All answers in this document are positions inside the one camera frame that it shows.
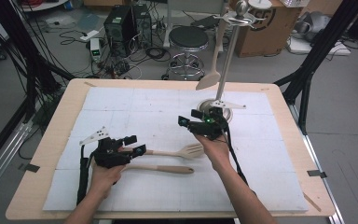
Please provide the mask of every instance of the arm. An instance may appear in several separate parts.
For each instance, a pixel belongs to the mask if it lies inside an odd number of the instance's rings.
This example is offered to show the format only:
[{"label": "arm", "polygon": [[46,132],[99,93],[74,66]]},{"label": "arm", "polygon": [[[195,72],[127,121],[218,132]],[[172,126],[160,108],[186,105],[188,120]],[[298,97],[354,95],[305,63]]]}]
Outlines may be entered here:
[{"label": "arm", "polygon": [[110,169],[106,169],[94,164],[92,167],[92,178],[89,192],[64,223],[91,223],[92,218],[101,202],[109,196],[112,185],[120,179],[120,172],[123,168],[124,166],[115,166]]},{"label": "arm", "polygon": [[211,141],[206,137],[195,135],[204,146],[205,154],[222,179],[228,198],[241,223],[276,223],[266,207],[252,193],[237,172],[232,168],[228,156],[228,146],[223,138]]}]

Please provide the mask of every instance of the white device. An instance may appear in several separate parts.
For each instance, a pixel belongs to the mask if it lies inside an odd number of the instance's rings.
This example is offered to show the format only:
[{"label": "white device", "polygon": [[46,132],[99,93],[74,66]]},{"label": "white device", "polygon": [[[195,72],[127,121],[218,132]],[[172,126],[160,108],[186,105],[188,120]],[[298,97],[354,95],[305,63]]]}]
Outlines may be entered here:
[{"label": "white device", "polygon": [[99,63],[101,61],[101,47],[99,38],[92,38],[89,41],[89,51],[91,52],[92,60],[96,63]]}]

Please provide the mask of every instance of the wooden spoon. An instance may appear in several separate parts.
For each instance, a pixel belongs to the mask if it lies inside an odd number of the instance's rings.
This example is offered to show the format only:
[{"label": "wooden spoon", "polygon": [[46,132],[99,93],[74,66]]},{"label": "wooden spoon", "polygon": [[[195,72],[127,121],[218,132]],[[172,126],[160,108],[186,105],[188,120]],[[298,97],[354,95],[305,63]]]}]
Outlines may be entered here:
[{"label": "wooden spoon", "polygon": [[214,46],[214,53],[212,57],[211,72],[199,81],[199,84],[196,87],[197,91],[208,87],[212,87],[220,80],[220,73],[218,73],[216,70],[216,61],[217,61],[217,55],[219,54],[219,49],[222,46],[223,35],[225,34],[226,26],[227,23],[224,20],[220,20],[219,27],[217,28],[217,38],[216,38],[216,45]]},{"label": "wooden spoon", "polygon": [[200,143],[187,145],[176,152],[148,149],[145,153],[145,155],[174,156],[174,157],[182,157],[185,159],[193,159],[202,154],[204,154],[204,150],[202,144]]},{"label": "wooden spoon", "polygon": [[137,164],[127,164],[126,167],[121,171],[130,170],[130,169],[142,169],[142,170],[151,170],[151,171],[161,171],[173,174],[189,175],[193,174],[193,168],[187,166],[170,166],[170,165],[137,165]]}]

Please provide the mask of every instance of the wooden table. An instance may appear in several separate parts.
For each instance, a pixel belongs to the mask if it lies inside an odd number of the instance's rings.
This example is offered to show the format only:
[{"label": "wooden table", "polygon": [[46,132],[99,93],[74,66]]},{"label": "wooden table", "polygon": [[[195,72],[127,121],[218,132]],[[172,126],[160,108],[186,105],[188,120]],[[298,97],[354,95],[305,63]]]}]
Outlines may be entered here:
[{"label": "wooden table", "polygon": [[[64,219],[68,212],[45,212],[43,204],[48,196],[57,162],[65,148],[90,87],[118,87],[143,89],[195,90],[197,82],[152,80],[74,79],[69,83],[57,110],[38,146],[31,164],[40,166],[37,173],[26,172],[8,209],[8,219]],[[307,200],[306,213],[273,213],[275,217],[331,217],[335,214],[322,179],[310,177],[309,170],[317,170],[303,142],[295,121],[283,100],[280,89],[273,84],[226,83],[226,91],[264,92],[277,120],[283,141],[295,167],[297,178]],[[104,212],[95,218],[191,218],[235,217],[234,212]]]}]

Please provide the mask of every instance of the white paper sheet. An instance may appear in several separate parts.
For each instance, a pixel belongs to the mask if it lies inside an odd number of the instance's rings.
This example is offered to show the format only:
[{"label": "white paper sheet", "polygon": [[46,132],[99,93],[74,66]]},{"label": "white paper sheet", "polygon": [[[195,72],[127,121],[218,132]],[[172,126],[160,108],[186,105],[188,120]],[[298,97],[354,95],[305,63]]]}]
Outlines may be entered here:
[{"label": "white paper sheet", "polygon": [[[191,109],[214,96],[215,91],[91,88],[57,165],[44,210],[75,208],[79,141],[105,126],[112,138],[136,134],[138,143],[134,146],[146,144],[149,149],[178,151],[197,143],[192,133],[177,124],[178,116],[196,120],[190,116]],[[266,94],[227,91],[222,100],[246,105],[246,109],[234,110],[229,125],[241,168],[260,201],[269,211],[307,211]],[[96,142],[86,145],[85,156],[96,147]],[[205,155],[193,160],[144,155],[131,163],[184,165],[192,167],[195,173],[124,171],[100,211],[233,210]]]}]

